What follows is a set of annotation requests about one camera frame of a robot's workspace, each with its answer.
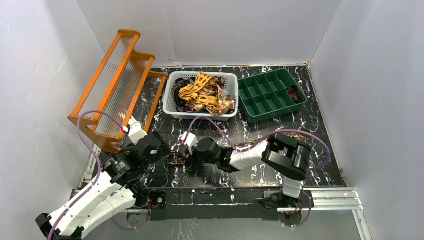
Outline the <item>black brown floral tie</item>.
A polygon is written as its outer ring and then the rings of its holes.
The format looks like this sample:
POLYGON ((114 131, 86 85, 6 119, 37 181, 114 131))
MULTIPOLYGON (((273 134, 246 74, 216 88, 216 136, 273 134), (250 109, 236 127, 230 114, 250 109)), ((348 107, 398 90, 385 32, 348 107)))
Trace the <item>black brown floral tie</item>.
MULTIPOLYGON (((285 136, 288 136, 289 138, 295 139, 297 141, 300 141, 302 143, 307 143, 311 140, 311 137, 297 133, 297 132, 284 132, 285 136)), ((251 147, 253 144, 258 142, 259 139, 249 140, 246 142, 241 142, 235 144, 235 147, 237 148, 245 148, 245 147, 251 147)), ((201 165, 197 160, 193 160, 191 156, 189 156, 188 153, 180 153, 178 151, 171 152, 170 154, 166 155, 164 157, 164 160, 167 165, 169 166, 182 166, 182 165, 190 165, 190 164, 196 164, 201 165)))

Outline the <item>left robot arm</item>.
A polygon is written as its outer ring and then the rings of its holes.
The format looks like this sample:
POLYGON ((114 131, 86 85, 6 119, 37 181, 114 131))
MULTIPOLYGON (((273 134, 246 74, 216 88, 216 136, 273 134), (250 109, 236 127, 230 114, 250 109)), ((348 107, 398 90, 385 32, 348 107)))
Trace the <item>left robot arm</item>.
POLYGON ((142 176, 170 153, 162 136, 153 131, 136 144, 109 156, 99 174, 62 207, 41 213, 35 223, 48 240, 82 240, 93 229, 131 208, 165 207, 166 194, 151 192, 142 176))

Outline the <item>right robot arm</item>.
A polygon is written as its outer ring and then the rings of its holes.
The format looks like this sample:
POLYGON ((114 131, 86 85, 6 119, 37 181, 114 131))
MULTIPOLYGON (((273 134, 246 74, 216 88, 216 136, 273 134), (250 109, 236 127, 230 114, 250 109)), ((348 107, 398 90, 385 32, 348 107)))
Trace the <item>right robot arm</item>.
POLYGON ((193 164, 212 164, 226 173, 259 164, 266 164, 282 175, 280 193, 264 193, 256 203, 265 208, 297 207, 310 166, 311 148, 304 142, 276 133, 263 141, 242 148, 221 147, 212 138, 199 140, 184 132, 182 145, 188 161, 193 164))

